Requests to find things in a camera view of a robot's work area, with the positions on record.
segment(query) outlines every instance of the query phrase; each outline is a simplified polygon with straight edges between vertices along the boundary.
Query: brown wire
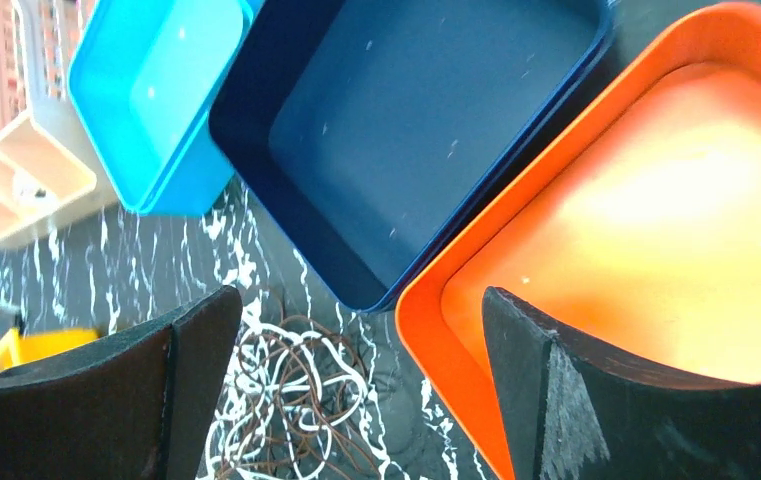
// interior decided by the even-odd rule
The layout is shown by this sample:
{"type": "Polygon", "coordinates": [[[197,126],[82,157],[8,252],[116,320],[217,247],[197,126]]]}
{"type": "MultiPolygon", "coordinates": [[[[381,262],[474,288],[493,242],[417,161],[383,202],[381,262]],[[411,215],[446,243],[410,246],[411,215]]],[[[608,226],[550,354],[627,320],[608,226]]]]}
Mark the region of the brown wire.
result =
{"type": "MultiPolygon", "coordinates": [[[[266,287],[259,287],[259,291],[266,292],[269,295],[277,298],[277,304],[280,313],[278,326],[280,328],[287,331],[301,331],[298,329],[309,328],[319,332],[322,338],[329,340],[336,347],[341,347],[345,353],[345,355],[342,355],[343,360],[347,362],[349,358],[350,366],[356,370],[357,373],[362,375],[363,378],[367,377],[367,369],[364,362],[362,361],[362,358],[359,355],[358,349],[356,349],[346,337],[340,333],[336,333],[325,328],[317,321],[305,315],[291,315],[287,317],[285,314],[285,304],[276,294],[274,294],[271,289],[266,287]]],[[[321,432],[324,429],[319,428],[316,432],[308,432],[303,430],[299,425],[300,417],[289,415],[286,411],[288,408],[294,407],[304,407],[309,409],[312,412],[312,415],[319,427],[326,427],[329,435],[332,435],[333,447],[331,449],[331,456],[333,452],[339,452],[348,459],[353,469],[356,470],[356,472],[359,474],[365,475],[366,473],[374,473],[379,477],[380,472],[377,469],[377,466],[375,465],[372,457],[361,445],[359,445],[354,440],[351,440],[350,438],[350,435],[354,434],[357,438],[361,438],[359,430],[354,426],[351,419],[348,419],[347,421],[342,422],[337,426],[332,425],[333,422],[340,419],[347,413],[349,407],[346,400],[347,384],[339,385],[338,389],[332,392],[333,401],[328,402],[332,403],[332,405],[322,405],[319,400],[319,396],[327,397],[331,394],[325,390],[324,395],[319,395],[320,392],[317,390],[315,382],[312,381],[311,368],[302,354],[302,347],[305,347],[312,353],[315,353],[316,351],[326,352],[327,348],[323,346],[322,339],[305,339],[299,344],[288,345],[276,335],[270,333],[262,333],[260,335],[249,335],[247,338],[245,338],[242,342],[239,343],[239,351],[241,351],[242,347],[246,344],[253,344],[259,340],[268,343],[272,347],[268,355],[262,359],[259,364],[256,365],[256,368],[252,371],[248,371],[245,368],[244,362],[239,362],[240,369],[243,374],[252,376],[257,370],[261,368],[268,368],[269,361],[275,358],[279,358],[284,352],[287,352],[286,360],[283,362],[283,365],[280,369],[279,388],[273,394],[273,404],[276,408],[276,411],[280,417],[286,421],[269,422],[269,424],[266,426],[264,435],[259,436],[259,438],[251,438],[249,445],[258,445],[260,440],[264,441],[265,443],[263,452],[261,452],[257,459],[252,462],[242,463],[241,458],[227,458],[227,448],[225,446],[223,449],[223,452],[225,453],[222,453],[221,457],[221,466],[216,471],[215,478],[217,480],[225,480],[229,475],[236,471],[233,465],[236,465],[238,468],[253,470],[265,475],[277,477],[277,474],[280,470],[290,469],[293,463],[299,464],[311,458],[316,462],[324,463],[326,468],[329,468],[331,471],[337,473],[345,480],[351,480],[350,477],[341,468],[332,464],[329,458],[324,459],[322,452],[319,448],[317,448],[319,440],[322,440],[319,437],[322,435],[321,432]],[[301,375],[306,375],[309,379],[307,382],[309,385],[309,390],[300,395],[296,395],[293,398],[284,399],[280,395],[280,392],[284,386],[288,382],[298,378],[301,375]],[[275,431],[276,427],[279,427],[282,424],[285,424],[285,431],[275,431]],[[289,444],[291,444],[291,447],[294,451],[294,462],[288,454],[289,444]],[[278,451],[281,453],[280,458],[277,458],[278,451]],[[353,452],[356,452],[358,457],[361,457],[363,460],[365,460],[365,463],[370,466],[371,472],[366,472],[364,466],[357,461],[357,458],[354,456],[353,452]]],[[[341,371],[336,371],[321,377],[322,385],[325,381],[334,378],[341,373],[341,371]]],[[[245,398],[246,401],[250,403],[249,410],[252,412],[253,418],[239,430],[240,443],[244,442],[249,436],[257,436],[256,431],[262,424],[262,419],[259,418],[259,415],[257,415],[254,407],[256,401],[259,400],[259,397],[245,396],[243,398],[245,398]]]]}

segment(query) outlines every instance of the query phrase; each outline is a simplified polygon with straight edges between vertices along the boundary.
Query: orange bin rim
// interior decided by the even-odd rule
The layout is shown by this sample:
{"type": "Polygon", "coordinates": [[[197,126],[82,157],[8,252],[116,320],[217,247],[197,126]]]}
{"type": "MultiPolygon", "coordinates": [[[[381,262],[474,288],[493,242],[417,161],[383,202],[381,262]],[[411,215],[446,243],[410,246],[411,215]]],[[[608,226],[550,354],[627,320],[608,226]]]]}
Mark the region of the orange bin rim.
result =
{"type": "Polygon", "coordinates": [[[761,383],[761,6],[665,30],[402,294],[404,345],[511,479],[488,286],[651,360],[761,383]]]}

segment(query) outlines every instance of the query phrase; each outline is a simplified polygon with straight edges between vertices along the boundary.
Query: black curved object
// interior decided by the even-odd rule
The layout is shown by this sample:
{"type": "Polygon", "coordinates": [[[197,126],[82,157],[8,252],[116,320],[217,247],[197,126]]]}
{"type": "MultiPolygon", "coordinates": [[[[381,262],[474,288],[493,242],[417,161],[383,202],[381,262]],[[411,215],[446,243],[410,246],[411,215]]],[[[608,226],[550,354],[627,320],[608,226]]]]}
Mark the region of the black curved object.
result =
{"type": "Polygon", "coordinates": [[[0,479],[195,478],[242,313],[233,287],[0,375],[0,479]]]}
{"type": "Polygon", "coordinates": [[[483,326],[517,479],[761,480],[761,385],[638,357],[498,288],[483,326]]]}

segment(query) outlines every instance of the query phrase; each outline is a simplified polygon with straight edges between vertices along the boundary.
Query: black marble surface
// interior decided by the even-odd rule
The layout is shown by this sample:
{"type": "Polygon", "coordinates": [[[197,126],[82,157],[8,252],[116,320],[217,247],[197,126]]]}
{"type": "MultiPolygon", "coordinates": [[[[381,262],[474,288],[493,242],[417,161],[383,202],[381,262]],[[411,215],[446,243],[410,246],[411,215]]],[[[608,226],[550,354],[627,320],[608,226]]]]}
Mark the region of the black marble surface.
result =
{"type": "MultiPolygon", "coordinates": [[[[612,1],[621,62],[709,3],[612,1]]],[[[114,332],[221,284],[238,286],[245,315],[263,320],[270,309],[256,287],[280,289],[290,313],[311,315],[359,345],[374,392],[359,416],[385,478],[495,478],[404,350],[393,314],[355,315],[339,305],[239,180],[204,219],[140,218],[116,206],[25,249],[0,252],[0,298],[25,310],[28,332],[114,332]]]]}

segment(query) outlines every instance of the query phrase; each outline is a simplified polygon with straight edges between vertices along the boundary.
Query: blue plastic bin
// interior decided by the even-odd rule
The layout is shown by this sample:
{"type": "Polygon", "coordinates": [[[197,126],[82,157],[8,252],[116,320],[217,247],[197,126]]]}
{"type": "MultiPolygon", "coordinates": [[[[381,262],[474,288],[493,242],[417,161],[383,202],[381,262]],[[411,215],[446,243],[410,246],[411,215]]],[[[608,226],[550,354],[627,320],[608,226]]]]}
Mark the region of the blue plastic bin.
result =
{"type": "Polygon", "coordinates": [[[68,86],[127,210],[201,216],[234,175],[207,116],[254,15],[245,0],[98,2],[68,86]]]}
{"type": "Polygon", "coordinates": [[[265,0],[247,0],[247,2],[254,12],[258,12],[262,8],[262,4],[265,3],[265,0]]]}
{"type": "Polygon", "coordinates": [[[613,78],[611,29],[607,0],[266,0],[210,132],[342,303],[388,308],[613,78]]]}

